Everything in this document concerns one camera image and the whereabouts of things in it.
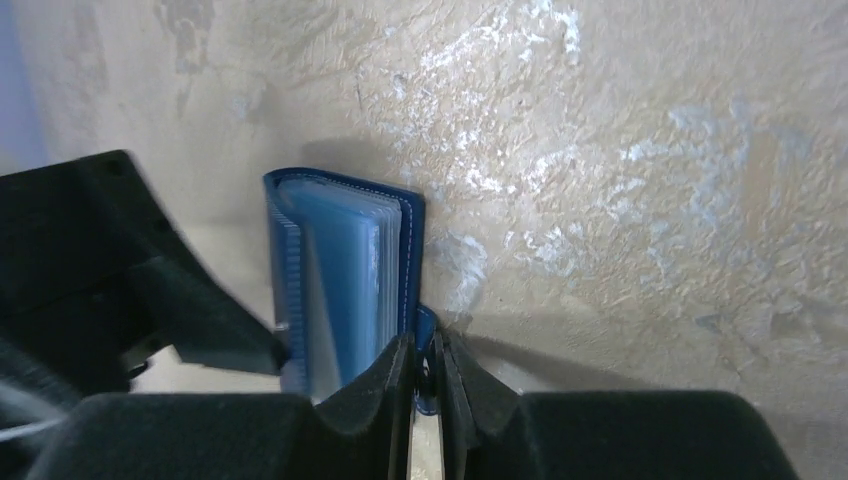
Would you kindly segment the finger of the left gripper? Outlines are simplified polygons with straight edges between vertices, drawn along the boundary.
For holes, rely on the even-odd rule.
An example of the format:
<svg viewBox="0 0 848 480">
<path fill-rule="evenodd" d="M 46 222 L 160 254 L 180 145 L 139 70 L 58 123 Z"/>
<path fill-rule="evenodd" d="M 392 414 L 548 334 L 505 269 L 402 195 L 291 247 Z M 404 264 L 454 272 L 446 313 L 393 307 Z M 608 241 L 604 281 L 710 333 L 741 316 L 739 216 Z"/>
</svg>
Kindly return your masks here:
<svg viewBox="0 0 848 480">
<path fill-rule="evenodd" d="M 1 179 L 1 317 L 96 319 L 121 351 L 175 346 L 191 363 L 275 375 L 282 343 L 204 269 L 131 154 Z"/>
<path fill-rule="evenodd" d="M 130 391 L 152 353 L 143 322 L 3 323 L 2 478 L 151 478 L 144 407 Z"/>
</svg>

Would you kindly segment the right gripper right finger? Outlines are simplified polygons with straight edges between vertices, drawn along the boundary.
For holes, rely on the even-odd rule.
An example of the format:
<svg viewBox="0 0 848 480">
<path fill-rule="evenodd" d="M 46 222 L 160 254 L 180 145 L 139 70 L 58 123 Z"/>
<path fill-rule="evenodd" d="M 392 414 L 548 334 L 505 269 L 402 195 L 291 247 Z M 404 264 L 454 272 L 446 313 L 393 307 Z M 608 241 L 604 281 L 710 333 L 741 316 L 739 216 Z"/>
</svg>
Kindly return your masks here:
<svg viewBox="0 0 848 480">
<path fill-rule="evenodd" d="M 433 339 L 448 479 L 793 479 L 764 418 L 720 391 L 520 394 Z"/>
</svg>

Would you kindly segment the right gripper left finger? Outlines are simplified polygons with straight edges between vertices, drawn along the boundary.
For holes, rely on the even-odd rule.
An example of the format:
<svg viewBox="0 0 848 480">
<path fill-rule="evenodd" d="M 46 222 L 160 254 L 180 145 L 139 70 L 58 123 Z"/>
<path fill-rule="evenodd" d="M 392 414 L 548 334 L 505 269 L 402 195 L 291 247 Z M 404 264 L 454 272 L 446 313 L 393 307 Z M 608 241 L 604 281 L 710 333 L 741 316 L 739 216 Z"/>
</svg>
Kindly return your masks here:
<svg viewBox="0 0 848 480">
<path fill-rule="evenodd" d="M 102 394 L 77 406 L 32 479 L 403 479 L 415 346 L 393 339 L 320 404 L 292 394 Z"/>
</svg>

